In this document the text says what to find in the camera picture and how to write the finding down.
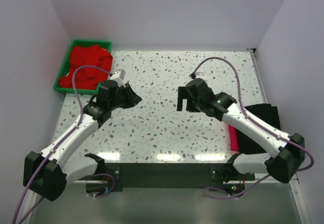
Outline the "red t shirt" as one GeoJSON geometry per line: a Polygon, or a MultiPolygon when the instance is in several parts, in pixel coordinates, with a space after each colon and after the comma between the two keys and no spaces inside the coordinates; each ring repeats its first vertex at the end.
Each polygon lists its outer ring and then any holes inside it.
{"type": "Polygon", "coordinates": [[[72,76],[77,68],[85,66],[76,73],[75,87],[77,89],[95,90],[98,83],[107,79],[111,70],[113,57],[111,53],[99,45],[91,47],[74,46],[70,52],[70,68],[67,76],[59,78],[62,88],[72,88],[72,76]]]}

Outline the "folded magenta t shirt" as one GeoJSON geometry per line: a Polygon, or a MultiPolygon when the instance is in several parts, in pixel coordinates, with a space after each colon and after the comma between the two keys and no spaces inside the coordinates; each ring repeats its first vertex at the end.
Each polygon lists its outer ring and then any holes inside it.
{"type": "Polygon", "coordinates": [[[229,138],[230,138],[230,150],[238,152],[239,146],[238,146],[236,129],[233,126],[229,125],[228,133],[229,133],[229,138]]]}

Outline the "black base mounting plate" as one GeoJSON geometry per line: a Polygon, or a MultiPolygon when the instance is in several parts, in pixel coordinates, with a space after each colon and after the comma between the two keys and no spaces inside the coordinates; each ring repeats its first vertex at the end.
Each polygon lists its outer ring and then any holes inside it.
{"type": "Polygon", "coordinates": [[[83,177],[88,193],[104,193],[105,187],[114,192],[125,188],[203,189],[215,187],[226,193],[239,193],[245,189],[244,181],[255,180],[253,173],[240,174],[227,168],[225,163],[106,163],[95,172],[113,176],[83,177]]]}

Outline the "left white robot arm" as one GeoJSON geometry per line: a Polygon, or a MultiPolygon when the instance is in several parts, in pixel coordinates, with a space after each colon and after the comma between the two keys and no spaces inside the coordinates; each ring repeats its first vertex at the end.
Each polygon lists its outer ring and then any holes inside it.
{"type": "Polygon", "coordinates": [[[31,151],[24,160],[23,185],[42,197],[54,201],[66,186],[86,176],[105,174],[103,158],[87,153],[89,163],[75,170],[65,170],[65,164],[78,147],[94,134],[110,117],[113,110],[138,105],[142,98],[128,83],[104,81],[97,95],[92,96],[71,127],[40,153],[31,151]]]}

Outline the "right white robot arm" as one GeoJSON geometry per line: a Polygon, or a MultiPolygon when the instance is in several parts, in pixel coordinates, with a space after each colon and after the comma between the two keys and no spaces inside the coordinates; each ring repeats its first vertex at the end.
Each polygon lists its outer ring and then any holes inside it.
{"type": "Polygon", "coordinates": [[[300,134],[291,136],[272,127],[242,108],[229,94],[214,94],[203,79],[196,78],[178,88],[177,111],[182,111],[183,100],[187,101],[186,111],[216,118],[241,131],[265,150],[264,154],[234,154],[221,171],[224,182],[236,174],[265,173],[287,184],[303,163],[305,140],[300,134]]]}

